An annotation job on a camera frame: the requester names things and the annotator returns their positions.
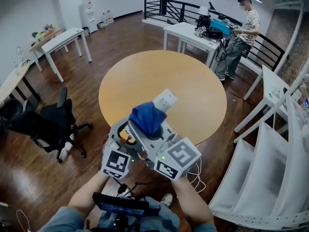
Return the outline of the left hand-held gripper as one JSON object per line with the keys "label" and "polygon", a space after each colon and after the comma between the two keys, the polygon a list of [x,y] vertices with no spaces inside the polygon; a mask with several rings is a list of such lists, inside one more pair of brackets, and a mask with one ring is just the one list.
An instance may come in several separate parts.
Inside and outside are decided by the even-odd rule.
{"label": "left hand-held gripper", "polygon": [[127,123],[128,117],[125,117],[111,127],[102,149],[100,171],[116,179],[123,179],[140,161],[141,145],[137,141],[130,142],[132,137],[125,129]]}

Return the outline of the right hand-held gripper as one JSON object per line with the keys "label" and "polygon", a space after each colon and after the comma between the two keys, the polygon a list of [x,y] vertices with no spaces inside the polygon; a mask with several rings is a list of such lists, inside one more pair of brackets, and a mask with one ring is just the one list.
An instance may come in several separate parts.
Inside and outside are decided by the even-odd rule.
{"label": "right hand-held gripper", "polygon": [[167,141],[159,148],[150,140],[141,129],[131,120],[128,121],[130,134],[141,145],[149,158],[154,158],[154,163],[147,166],[170,180],[178,180],[185,175],[201,157],[200,151],[187,138],[174,134],[166,121],[160,125],[161,139]]}

